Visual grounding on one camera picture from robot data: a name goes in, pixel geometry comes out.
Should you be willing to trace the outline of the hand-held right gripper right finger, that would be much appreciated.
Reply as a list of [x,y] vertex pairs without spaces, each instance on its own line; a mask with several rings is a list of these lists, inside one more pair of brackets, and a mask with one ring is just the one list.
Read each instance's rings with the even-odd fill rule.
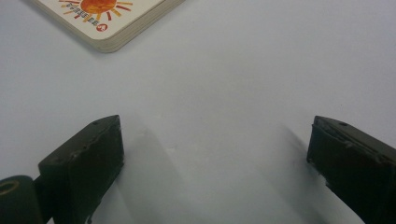
[[396,149],[343,121],[316,116],[306,160],[365,224],[396,224]]

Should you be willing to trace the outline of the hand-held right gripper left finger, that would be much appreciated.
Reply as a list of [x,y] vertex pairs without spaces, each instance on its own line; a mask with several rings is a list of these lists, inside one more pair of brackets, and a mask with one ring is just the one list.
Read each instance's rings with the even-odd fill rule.
[[36,180],[45,220],[86,224],[123,166],[118,115],[98,119],[38,164]]

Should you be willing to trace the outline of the caterpillar picture board book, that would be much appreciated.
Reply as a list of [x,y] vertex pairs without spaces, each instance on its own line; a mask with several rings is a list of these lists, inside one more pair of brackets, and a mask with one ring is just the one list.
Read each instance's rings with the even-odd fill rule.
[[31,0],[72,34],[115,52],[185,0]]

